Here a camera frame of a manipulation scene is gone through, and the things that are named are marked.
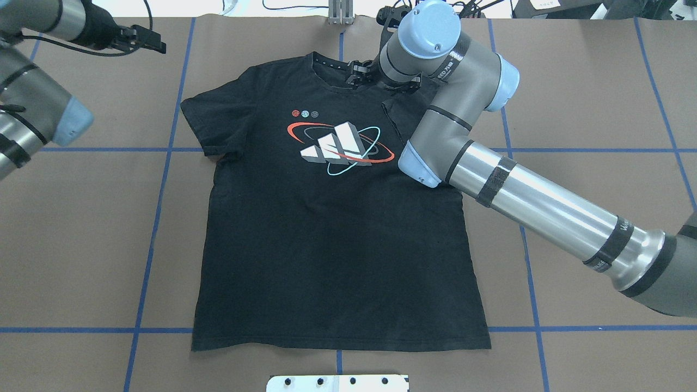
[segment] three small circles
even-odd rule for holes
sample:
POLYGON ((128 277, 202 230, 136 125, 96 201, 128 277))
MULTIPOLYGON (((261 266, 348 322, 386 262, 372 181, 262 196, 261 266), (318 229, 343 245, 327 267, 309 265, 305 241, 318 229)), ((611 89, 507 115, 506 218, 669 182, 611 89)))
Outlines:
POLYGON ((319 113, 315 110, 313 110, 312 113, 310 113, 307 110, 303 110, 302 112, 300 110, 294 110, 291 114, 293 115, 293 117, 303 116, 305 118, 312 117, 313 119, 319 117, 319 113))

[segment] light blue cap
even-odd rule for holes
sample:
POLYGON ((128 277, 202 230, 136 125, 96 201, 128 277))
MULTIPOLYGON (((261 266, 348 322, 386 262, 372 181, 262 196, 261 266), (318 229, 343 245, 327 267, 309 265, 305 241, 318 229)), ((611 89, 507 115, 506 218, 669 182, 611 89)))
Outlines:
POLYGON ((435 59, 449 53, 460 38, 460 18, 441 0, 426 0, 399 23, 399 43, 414 57, 435 59))
POLYGON ((429 188, 435 188, 441 183, 441 179, 426 165, 409 141, 399 157, 399 169, 429 188))
POLYGON ((63 112, 53 142, 65 147, 75 141, 94 122, 94 116, 76 97, 72 97, 63 112))
POLYGON ((485 109, 488 112, 500 110, 516 92, 518 83, 521 80, 521 74, 518 72, 518 69, 506 61, 499 53, 497 55, 501 59, 501 76, 498 79, 496 94, 494 94, 493 100, 485 109))

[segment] white bracket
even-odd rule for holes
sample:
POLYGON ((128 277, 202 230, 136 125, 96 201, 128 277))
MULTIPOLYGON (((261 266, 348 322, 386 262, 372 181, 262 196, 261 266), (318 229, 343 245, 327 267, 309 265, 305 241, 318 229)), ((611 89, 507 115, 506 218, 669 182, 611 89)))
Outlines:
POLYGON ((274 376, 266 392, 409 392, 408 375, 274 376))
POLYGON ((353 0, 329 0, 329 24, 353 24, 353 0))

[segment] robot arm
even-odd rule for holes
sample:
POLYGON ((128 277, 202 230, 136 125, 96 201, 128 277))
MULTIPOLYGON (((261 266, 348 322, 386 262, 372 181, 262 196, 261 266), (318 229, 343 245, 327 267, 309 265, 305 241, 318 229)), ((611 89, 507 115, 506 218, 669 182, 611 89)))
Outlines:
POLYGON ((416 6, 374 66, 390 89, 418 74, 442 84, 399 159, 403 172, 432 188, 446 182, 529 227, 657 312, 697 317, 697 213, 676 236, 645 231, 469 139, 483 110, 511 98, 519 73, 461 32, 449 5, 416 6))
POLYGON ((0 0, 0 180, 48 142, 69 145, 94 120, 76 97, 13 47, 24 39, 23 28, 93 50, 124 51, 109 56, 140 47, 166 52, 160 34, 119 26, 91 0, 0 0))

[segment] shirt sleeve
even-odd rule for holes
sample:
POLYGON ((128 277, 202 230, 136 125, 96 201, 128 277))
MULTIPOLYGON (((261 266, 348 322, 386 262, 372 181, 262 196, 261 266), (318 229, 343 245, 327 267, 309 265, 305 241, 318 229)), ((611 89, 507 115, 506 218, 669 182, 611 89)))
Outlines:
POLYGON ((256 67, 248 68, 237 80, 181 103, 204 155, 242 156, 256 117, 257 75, 256 67))

